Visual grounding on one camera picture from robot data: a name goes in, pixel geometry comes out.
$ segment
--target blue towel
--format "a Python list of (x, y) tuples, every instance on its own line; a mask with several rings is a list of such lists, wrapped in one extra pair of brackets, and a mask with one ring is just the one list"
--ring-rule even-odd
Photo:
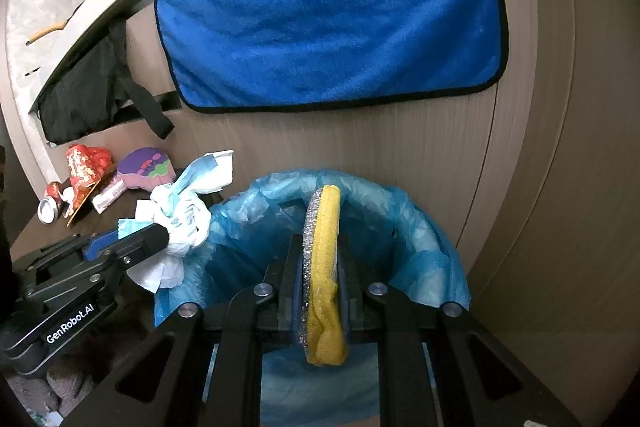
[(183, 100), (204, 112), (475, 92), (507, 60), (504, 0), (156, 0)]

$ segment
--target red snack bag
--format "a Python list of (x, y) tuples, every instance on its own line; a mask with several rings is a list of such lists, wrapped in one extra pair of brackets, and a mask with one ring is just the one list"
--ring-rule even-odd
[(74, 210), (84, 202), (105, 173), (113, 170), (113, 159), (108, 149), (81, 144), (69, 147), (66, 152), (66, 164), (75, 194)]

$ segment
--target bin liner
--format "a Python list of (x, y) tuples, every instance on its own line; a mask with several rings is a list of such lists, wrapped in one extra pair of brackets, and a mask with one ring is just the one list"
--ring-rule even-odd
[[(355, 259), (416, 302), (457, 301), (468, 308), (455, 248), (403, 190), (343, 172), (300, 169), (260, 178), (211, 207), (209, 237), (184, 258), (184, 282), (156, 294), (156, 325), (183, 302), (208, 307), (262, 281), (269, 263), (286, 256), (291, 235), (302, 233), (309, 199), (323, 185), (340, 188), (340, 233)], [(350, 346), (340, 367), (310, 365), (300, 346), (264, 355), (263, 426), (340, 425), (379, 411), (374, 344)]]

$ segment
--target scrubbing sponge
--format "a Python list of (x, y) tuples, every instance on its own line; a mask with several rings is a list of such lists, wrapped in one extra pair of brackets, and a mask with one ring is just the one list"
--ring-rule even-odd
[(308, 294), (305, 292), (303, 297), (308, 298), (306, 359), (314, 365), (340, 365), (346, 359), (348, 352), (336, 303), (338, 289), (336, 248), (340, 220), (340, 188), (335, 185), (325, 185), (318, 192), (320, 192), (319, 198), (312, 198), (314, 204), (310, 204), (307, 211), (307, 217), (311, 218), (307, 221), (313, 221), (315, 215), (315, 226), (308, 227), (305, 221), (307, 241), (303, 240), (303, 246), (305, 243), (308, 246), (309, 235), (313, 234), (310, 263), (305, 263), (307, 270), (305, 279), (309, 283), (306, 286)]

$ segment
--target black strap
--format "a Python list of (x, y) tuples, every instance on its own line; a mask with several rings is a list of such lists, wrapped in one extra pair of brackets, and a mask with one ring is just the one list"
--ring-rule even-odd
[(174, 129), (174, 123), (162, 112), (159, 102), (151, 95), (145, 87), (136, 84), (131, 78), (127, 67), (126, 46), (119, 46), (116, 42), (126, 42), (124, 21), (116, 21), (109, 28), (109, 36), (114, 42), (114, 53), (118, 64), (118, 80), (127, 92), (133, 106), (138, 110), (142, 118), (156, 136), (164, 140)]

